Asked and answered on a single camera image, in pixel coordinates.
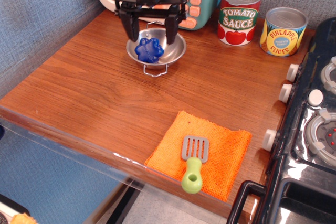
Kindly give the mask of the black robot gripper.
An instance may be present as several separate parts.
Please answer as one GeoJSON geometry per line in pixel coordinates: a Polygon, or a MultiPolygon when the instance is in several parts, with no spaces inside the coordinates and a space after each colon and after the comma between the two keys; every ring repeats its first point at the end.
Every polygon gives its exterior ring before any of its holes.
{"type": "Polygon", "coordinates": [[[186,0],[114,0],[115,14],[120,16],[128,38],[139,37],[139,17],[165,18],[166,41],[175,42],[179,23],[186,19],[186,0]]]}

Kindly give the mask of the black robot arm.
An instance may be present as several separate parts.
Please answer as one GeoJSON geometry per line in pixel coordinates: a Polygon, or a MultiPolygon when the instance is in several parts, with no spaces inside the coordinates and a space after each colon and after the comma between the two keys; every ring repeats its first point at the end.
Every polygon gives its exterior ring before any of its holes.
{"type": "Polygon", "coordinates": [[[164,19],[166,41],[175,42],[179,24],[186,19],[187,0],[114,0],[115,13],[121,19],[128,38],[137,41],[139,18],[164,19]]]}

